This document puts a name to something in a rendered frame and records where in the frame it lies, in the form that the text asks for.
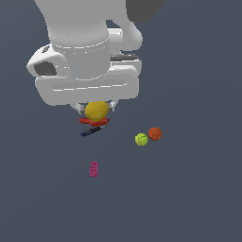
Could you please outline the pink toy brick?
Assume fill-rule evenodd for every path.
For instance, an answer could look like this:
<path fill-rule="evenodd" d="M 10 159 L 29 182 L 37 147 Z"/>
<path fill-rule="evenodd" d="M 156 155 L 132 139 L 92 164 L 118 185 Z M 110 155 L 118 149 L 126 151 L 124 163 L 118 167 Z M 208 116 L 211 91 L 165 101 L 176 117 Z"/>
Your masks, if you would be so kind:
<path fill-rule="evenodd" d="M 97 177 L 98 162 L 91 162 L 90 177 Z"/>

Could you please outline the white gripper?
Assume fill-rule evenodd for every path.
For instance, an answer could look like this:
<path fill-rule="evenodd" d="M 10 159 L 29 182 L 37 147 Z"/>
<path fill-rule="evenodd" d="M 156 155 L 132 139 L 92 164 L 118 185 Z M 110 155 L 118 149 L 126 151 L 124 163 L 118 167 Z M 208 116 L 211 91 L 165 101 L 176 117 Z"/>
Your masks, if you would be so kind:
<path fill-rule="evenodd" d="M 142 62 L 134 54 L 112 55 L 111 67 L 102 76 L 71 78 L 66 58 L 50 43 L 34 53 L 26 68 L 36 78 L 35 86 L 46 104 L 71 104 L 79 114 L 85 114 L 85 106 L 79 103 L 112 100 L 108 106 L 114 112 L 117 100 L 138 96 Z"/>

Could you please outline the red flat object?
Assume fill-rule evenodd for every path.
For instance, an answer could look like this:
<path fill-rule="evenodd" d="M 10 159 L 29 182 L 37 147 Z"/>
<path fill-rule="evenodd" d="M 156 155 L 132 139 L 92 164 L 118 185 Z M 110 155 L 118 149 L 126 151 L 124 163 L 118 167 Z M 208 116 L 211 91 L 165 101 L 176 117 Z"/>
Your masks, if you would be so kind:
<path fill-rule="evenodd" d="M 82 124 L 89 124 L 92 127 L 98 127 L 98 126 L 102 126 L 102 125 L 106 125 L 108 122 L 110 121 L 110 119 L 107 119 L 106 117 L 104 117 L 103 119 L 101 119 L 100 121 L 92 121 L 86 117 L 82 117 L 79 119 L 79 122 Z"/>

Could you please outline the yellow-green tennis ball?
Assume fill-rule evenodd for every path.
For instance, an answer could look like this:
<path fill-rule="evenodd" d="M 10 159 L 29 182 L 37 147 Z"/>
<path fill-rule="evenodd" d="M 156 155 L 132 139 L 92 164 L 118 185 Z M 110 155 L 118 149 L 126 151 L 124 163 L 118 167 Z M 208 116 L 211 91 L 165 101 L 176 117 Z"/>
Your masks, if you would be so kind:
<path fill-rule="evenodd" d="M 144 133 L 138 133 L 135 136 L 135 143 L 138 146 L 145 146 L 147 144 L 147 136 Z"/>

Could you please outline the orange fruit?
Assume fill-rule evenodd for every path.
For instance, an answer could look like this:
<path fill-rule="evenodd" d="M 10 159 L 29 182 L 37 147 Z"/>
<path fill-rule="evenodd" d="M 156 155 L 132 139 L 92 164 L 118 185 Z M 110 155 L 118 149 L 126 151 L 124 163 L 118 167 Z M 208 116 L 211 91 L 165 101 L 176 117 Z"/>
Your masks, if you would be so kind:
<path fill-rule="evenodd" d="M 159 128 L 151 128 L 148 131 L 148 137 L 152 141 L 158 141 L 162 137 L 162 131 Z"/>

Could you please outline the yellow ball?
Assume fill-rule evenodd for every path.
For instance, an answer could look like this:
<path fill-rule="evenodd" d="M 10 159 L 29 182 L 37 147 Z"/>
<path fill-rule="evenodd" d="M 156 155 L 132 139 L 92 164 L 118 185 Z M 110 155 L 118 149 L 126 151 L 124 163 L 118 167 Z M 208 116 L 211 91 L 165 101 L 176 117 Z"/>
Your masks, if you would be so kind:
<path fill-rule="evenodd" d="M 109 111 L 105 101 L 89 102 L 85 108 L 85 115 L 91 121 L 97 122 L 103 119 Z"/>

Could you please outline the blue marker pen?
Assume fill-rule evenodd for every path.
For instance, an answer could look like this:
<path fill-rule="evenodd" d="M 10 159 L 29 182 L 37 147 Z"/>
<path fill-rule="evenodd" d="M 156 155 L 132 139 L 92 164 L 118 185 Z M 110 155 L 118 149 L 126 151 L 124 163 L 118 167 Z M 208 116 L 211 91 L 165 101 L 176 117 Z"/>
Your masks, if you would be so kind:
<path fill-rule="evenodd" d="M 94 127 L 94 128 L 91 128 L 91 129 L 86 129 L 86 130 L 83 130 L 80 135 L 82 137 L 85 137 L 85 136 L 88 136 L 88 135 L 91 135 L 97 131 L 101 130 L 101 127 Z"/>

